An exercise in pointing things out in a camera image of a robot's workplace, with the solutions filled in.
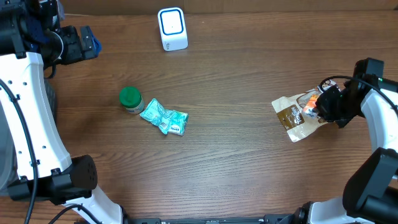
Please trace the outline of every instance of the wooden table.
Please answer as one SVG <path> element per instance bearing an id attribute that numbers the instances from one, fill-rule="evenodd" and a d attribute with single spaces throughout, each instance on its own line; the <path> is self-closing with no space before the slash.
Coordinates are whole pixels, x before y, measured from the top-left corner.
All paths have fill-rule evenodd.
<path id="1" fill-rule="evenodd" d="M 103 44 L 97 59 L 58 66 L 58 131 L 72 157 L 91 155 L 98 184 L 132 217 L 252 217 L 291 213 L 340 196 L 370 156 L 366 121 L 329 124 L 292 143 L 271 101 L 385 61 L 398 80 L 398 13 L 186 15 L 187 50 L 166 53 L 156 16 L 69 16 Z M 184 137 L 126 113 L 119 91 L 187 112 Z M 0 199 L 0 223 L 22 223 L 28 203 Z M 62 207 L 35 204 L 32 223 Z M 79 216 L 66 213 L 60 223 Z"/>

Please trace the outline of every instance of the jar with green lid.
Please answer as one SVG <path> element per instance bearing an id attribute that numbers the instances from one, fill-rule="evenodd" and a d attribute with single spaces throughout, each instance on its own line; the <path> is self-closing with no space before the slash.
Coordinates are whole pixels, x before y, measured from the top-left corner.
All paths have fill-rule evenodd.
<path id="1" fill-rule="evenodd" d="M 144 110 L 145 103 L 137 88 L 128 86 L 122 89 L 119 94 L 120 103 L 131 114 L 139 114 Z"/>

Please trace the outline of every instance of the blue plastic packet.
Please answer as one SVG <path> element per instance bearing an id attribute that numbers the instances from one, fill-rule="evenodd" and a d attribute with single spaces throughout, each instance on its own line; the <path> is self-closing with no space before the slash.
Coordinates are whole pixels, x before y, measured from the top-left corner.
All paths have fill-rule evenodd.
<path id="1" fill-rule="evenodd" d="M 141 118 L 159 127 L 163 134 L 184 135 L 189 115 L 175 110 L 165 109 L 155 98 L 140 114 Z"/>

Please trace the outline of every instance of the brown label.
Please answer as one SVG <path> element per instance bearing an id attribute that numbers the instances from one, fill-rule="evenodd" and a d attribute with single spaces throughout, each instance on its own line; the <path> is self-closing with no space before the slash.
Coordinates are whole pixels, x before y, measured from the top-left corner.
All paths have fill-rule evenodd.
<path id="1" fill-rule="evenodd" d="M 285 127 L 286 131 L 304 123 L 304 118 L 296 105 L 292 105 L 277 113 L 279 121 Z"/>

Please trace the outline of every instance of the green cap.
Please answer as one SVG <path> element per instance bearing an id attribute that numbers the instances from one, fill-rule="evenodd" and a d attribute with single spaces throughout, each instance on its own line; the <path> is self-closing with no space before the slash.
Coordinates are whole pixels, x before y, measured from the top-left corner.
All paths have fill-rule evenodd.
<path id="1" fill-rule="evenodd" d="M 141 102 L 142 97 L 137 88 L 128 86 L 120 91 L 119 100 L 125 108 L 135 108 Z"/>

